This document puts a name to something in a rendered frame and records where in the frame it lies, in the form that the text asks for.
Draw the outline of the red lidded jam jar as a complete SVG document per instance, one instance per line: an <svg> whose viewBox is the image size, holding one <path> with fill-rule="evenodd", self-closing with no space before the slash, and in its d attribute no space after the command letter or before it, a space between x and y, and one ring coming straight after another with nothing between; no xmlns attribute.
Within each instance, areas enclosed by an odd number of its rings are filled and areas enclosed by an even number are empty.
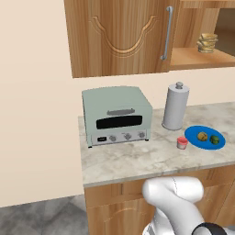
<svg viewBox="0 0 235 235"><path fill-rule="evenodd" d="M184 150L187 146L188 140L185 137L178 137L177 138L177 148Z"/></svg>

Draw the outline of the wooden cabinet door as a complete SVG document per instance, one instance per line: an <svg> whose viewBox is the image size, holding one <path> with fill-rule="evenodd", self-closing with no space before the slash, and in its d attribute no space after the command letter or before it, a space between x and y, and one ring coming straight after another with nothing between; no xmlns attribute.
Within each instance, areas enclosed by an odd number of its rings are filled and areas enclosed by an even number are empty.
<svg viewBox="0 0 235 235"><path fill-rule="evenodd" d="M162 61L169 13L173 19ZM170 70L180 0L64 0L74 78Z"/></svg>

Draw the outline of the blue plate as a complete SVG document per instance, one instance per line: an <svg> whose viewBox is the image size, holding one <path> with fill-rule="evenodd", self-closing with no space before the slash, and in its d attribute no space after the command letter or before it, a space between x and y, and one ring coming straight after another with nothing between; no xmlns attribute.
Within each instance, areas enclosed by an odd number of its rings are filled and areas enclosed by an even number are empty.
<svg viewBox="0 0 235 235"><path fill-rule="evenodd" d="M206 126L187 128L185 137L192 145L204 150L218 150L223 148L226 143L222 134Z"/></svg>

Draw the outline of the wooden base cabinet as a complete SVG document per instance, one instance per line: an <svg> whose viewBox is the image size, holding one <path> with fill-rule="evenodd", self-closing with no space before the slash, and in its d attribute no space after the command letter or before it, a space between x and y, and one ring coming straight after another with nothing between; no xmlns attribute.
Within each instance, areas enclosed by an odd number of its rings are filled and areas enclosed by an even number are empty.
<svg viewBox="0 0 235 235"><path fill-rule="evenodd" d="M204 186L196 203L206 222L235 223L235 164L184 172ZM142 235L151 222L154 207L141 192L142 179L86 187L84 190L90 235Z"/></svg>

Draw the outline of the pale green toaster oven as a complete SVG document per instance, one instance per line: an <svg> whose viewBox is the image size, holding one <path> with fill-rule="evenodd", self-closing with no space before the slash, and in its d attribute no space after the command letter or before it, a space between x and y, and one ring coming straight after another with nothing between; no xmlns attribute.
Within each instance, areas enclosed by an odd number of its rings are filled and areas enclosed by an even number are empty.
<svg viewBox="0 0 235 235"><path fill-rule="evenodd" d="M89 148L149 140L152 106L137 86L110 86L82 91Z"/></svg>

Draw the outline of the grey paper towel roll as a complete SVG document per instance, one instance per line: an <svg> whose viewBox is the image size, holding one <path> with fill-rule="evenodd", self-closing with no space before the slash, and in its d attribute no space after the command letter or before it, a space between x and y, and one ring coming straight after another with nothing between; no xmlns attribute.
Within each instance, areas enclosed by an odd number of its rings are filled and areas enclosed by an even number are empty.
<svg viewBox="0 0 235 235"><path fill-rule="evenodd" d="M179 130L183 126L189 87L182 82L168 86L162 125L169 130Z"/></svg>

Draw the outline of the stack of tan bowls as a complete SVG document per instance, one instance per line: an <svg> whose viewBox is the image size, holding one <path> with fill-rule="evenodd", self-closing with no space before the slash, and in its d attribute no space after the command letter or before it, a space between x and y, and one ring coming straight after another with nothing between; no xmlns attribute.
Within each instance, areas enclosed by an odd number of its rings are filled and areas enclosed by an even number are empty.
<svg viewBox="0 0 235 235"><path fill-rule="evenodd" d="M202 33L196 44L199 52L212 53L215 49L217 42L217 34Z"/></svg>

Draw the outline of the open wooden wall cabinet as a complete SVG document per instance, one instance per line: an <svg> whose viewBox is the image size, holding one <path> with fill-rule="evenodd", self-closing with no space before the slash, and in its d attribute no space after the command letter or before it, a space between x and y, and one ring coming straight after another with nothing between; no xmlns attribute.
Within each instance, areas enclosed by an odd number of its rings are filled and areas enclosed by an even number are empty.
<svg viewBox="0 0 235 235"><path fill-rule="evenodd" d="M221 8L235 9L235 0L180 0L171 70L235 66L235 57L221 50L214 49L213 53L197 50L201 34L215 31Z"/></svg>

